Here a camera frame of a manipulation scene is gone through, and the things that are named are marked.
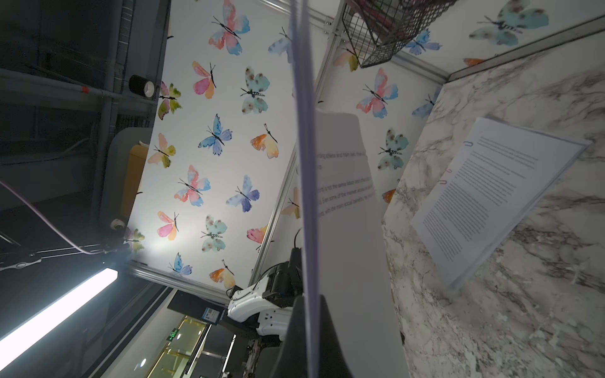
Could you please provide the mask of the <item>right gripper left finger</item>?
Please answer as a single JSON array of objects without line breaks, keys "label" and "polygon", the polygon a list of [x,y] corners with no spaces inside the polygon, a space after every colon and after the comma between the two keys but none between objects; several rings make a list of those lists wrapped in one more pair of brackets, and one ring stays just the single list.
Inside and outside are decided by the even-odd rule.
[{"label": "right gripper left finger", "polygon": [[272,378],[307,378],[307,325],[304,297],[297,297]]}]

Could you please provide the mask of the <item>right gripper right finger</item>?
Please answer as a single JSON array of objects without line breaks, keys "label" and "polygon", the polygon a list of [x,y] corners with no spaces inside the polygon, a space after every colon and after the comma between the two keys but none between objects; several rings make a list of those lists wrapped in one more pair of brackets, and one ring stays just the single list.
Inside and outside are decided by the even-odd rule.
[{"label": "right gripper right finger", "polygon": [[319,376],[321,378],[352,378],[340,347],[326,298],[320,296]]}]

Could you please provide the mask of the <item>yellow highlighted document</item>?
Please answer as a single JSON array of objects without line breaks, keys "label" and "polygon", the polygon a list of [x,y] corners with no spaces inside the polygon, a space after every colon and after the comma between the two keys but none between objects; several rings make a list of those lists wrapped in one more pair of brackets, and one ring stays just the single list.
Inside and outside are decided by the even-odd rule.
[{"label": "yellow highlighted document", "polygon": [[406,377],[378,198],[359,119],[320,110],[308,4],[292,4],[307,374],[319,376],[320,296],[352,377]]}]

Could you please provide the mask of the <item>plain text document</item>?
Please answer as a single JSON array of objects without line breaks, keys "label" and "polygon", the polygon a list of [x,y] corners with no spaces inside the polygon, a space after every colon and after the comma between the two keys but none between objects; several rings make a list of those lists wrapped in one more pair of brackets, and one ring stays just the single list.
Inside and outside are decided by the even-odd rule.
[{"label": "plain text document", "polygon": [[492,254],[589,146],[478,118],[412,226],[447,288],[458,288]]}]

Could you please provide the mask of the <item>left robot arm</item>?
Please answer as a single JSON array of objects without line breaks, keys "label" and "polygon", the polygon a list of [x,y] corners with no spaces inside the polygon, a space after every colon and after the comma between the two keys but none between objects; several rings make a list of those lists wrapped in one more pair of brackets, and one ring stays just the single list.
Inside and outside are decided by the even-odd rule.
[{"label": "left robot arm", "polygon": [[288,261],[263,273],[245,289],[233,288],[227,318],[260,338],[284,340],[296,298],[303,294],[302,249],[294,247]]}]

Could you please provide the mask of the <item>ceiling light panel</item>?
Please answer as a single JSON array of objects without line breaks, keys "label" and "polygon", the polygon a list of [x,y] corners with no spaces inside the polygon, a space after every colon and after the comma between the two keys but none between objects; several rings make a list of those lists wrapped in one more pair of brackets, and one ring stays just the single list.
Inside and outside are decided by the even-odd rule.
[{"label": "ceiling light panel", "polygon": [[1,370],[74,315],[118,278],[118,271],[105,268],[52,302],[1,339]]}]

